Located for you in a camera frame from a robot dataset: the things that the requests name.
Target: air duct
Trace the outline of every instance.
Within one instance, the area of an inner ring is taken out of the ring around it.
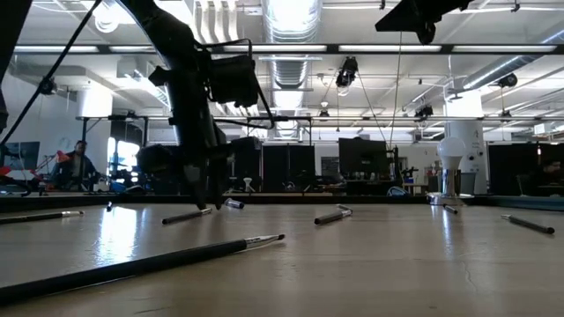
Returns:
[[[553,26],[546,32],[539,35],[531,43],[564,44],[564,22],[560,22],[556,26]],[[501,57],[495,62],[490,63],[486,67],[465,78],[462,81],[462,84],[454,85],[455,88],[449,89],[449,92],[459,93],[479,89],[484,85],[491,84],[492,82],[499,80],[500,78],[503,78],[516,70],[521,69],[523,66],[537,61],[541,57],[543,57],[543,55],[519,55]],[[442,89],[432,89],[429,92],[418,96],[412,101],[412,103],[422,98],[429,102],[436,99],[440,93],[443,93]]]
[[[293,44],[315,42],[321,20],[322,0],[262,0],[266,40],[269,43]],[[282,112],[294,115],[300,107],[309,62],[271,62],[273,101]]]
[[[564,25],[559,24],[556,30],[544,33],[538,37],[534,43],[541,44],[563,44],[564,43]],[[533,63],[543,57],[543,55],[519,55],[507,56],[490,63],[486,67],[473,73],[463,81],[463,90],[469,91],[478,89],[484,85],[491,84],[512,72],[519,70],[523,66]]]

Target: man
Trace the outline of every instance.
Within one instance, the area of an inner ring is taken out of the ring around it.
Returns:
[[[78,141],[74,151],[67,153],[68,157],[63,162],[57,162],[51,173],[51,182],[57,188],[69,189],[73,185],[80,183],[80,160],[83,160],[83,179],[89,175],[97,174],[92,161],[85,155],[87,143]]]
[[[561,186],[560,178],[560,161],[558,159],[544,161],[529,180],[531,193],[533,195],[561,194],[564,187]]]

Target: black robotic arm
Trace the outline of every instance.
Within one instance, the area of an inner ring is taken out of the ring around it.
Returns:
[[[170,124],[179,142],[177,151],[158,145],[142,149],[137,155],[139,166],[146,173],[157,173],[167,166],[169,172],[182,176],[179,181],[191,189],[200,209],[205,208],[206,192],[220,208],[227,158],[234,151],[253,149],[260,143],[254,137],[247,137],[226,144],[226,135],[210,114],[208,100],[232,101],[237,107],[250,107],[258,102],[260,95],[271,118],[269,128],[273,128],[270,109],[254,73],[255,62],[251,55],[213,61],[190,28],[161,10],[153,0],[116,2],[137,21],[168,67],[168,70],[158,68],[149,79],[168,88],[173,115]]]

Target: table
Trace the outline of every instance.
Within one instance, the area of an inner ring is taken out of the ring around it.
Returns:
[[[83,217],[4,226],[0,286],[182,248],[285,233],[275,244],[0,309],[0,316],[516,316],[564,313],[559,212],[429,205],[224,208],[177,225],[186,205],[85,207]],[[544,234],[500,219],[556,228]]]

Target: marker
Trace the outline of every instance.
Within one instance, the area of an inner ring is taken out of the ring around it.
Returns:
[[[227,207],[233,207],[233,208],[236,208],[236,209],[243,209],[243,208],[245,208],[245,203],[237,202],[236,200],[231,199],[231,198],[227,198],[227,200],[224,202],[224,204],[225,204]]]
[[[552,227],[545,227],[543,225],[533,224],[530,221],[523,220],[518,217],[513,217],[511,215],[501,215],[501,218],[509,220],[509,222],[512,224],[522,225],[537,232],[548,233],[548,234],[554,233],[554,228]]]
[[[0,225],[8,225],[8,224],[16,224],[16,223],[22,223],[22,222],[32,222],[32,221],[48,220],[48,219],[57,219],[57,218],[60,218],[60,217],[82,216],[84,214],[85,213],[83,211],[61,211],[61,212],[54,212],[54,213],[41,214],[41,215],[0,218]]]
[[[340,210],[350,210],[350,211],[353,211],[353,209],[352,209],[351,207],[347,207],[347,206],[345,206],[345,205],[343,205],[343,204],[340,204],[340,203],[337,204],[337,208],[339,208]]]
[[[167,254],[155,255],[144,259],[117,263],[101,268],[89,269],[77,273],[46,278],[38,281],[16,284],[0,288],[0,306],[29,300],[39,296],[70,291],[96,284],[116,281],[131,276],[142,276],[165,269],[203,262],[223,257],[236,252],[262,247],[274,241],[282,240],[284,234],[240,239],[216,243],[208,246],[193,247]]]
[[[314,224],[325,225],[325,224],[328,224],[329,222],[337,221],[337,220],[340,220],[344,217],[349,217],[349,216],[352,215],[352,213],[353,213],[352,210],[341,210],[341,211],[333,212],[329,215],[317,217],[314,220]]]
[[[450,212],[450,213],[453,213],[453,214],[455,214],[455,215],[458,213],[458,210],[456,210],[456,208],[454,208],[454,207],[452,207],[452,206],[448,206],[447,204],[443,204],[442,207],[443,207],[446,211],[448,211],[448,212]]]
[[[209,213],[212,213],[211,208],[206,208],[206,209],[200,210],[200,211],[193,211],[193,212],[189,212],[187,214],[180,215],[180,216],[164,218],[164,219],[162,219],[162,224],[163,225],[171,225],[173,223],[181,222],[181,221],[184,221],[184,220],[190,220],[190,219],[195,218],[195,217],[201,217],[201,216],[207,215]]]

